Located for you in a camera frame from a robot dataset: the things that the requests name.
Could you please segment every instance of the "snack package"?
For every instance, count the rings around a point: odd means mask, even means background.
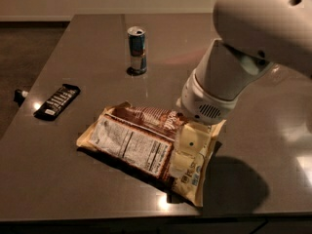
[[[181,113],[125,102],[106,107],[77,146],[103,152],[203,206],[203,183],[223,122],[205,126]]]

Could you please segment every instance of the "gray tabletop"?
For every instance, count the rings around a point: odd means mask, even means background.
[[[131,77],[127,28],[147,31],[146,74]],[[279,66],[241,95],[208,166],[204,208],[77,150],[106,105],[176,108],[216,37],[210,14],[75,16],[2,138],[0,221],[312,213],[312,83]],[[62,83],[80,87],[54,122],[32,116]]]

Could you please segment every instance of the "dark floor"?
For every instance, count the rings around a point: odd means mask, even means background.
[[[15,89],[30,90],[66,26],[0,22],[0,139],[19,110]]]

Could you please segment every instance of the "energy drink can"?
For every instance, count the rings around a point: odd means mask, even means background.
[[[140,75],[146,72],[145,30],[134,26],[128,29],[131,66],[127,72]]]

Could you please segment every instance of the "nutrition label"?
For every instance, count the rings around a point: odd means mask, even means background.
[[[171,150],[170,142],[105,116],[97,123],[89,143],[156,177]]]

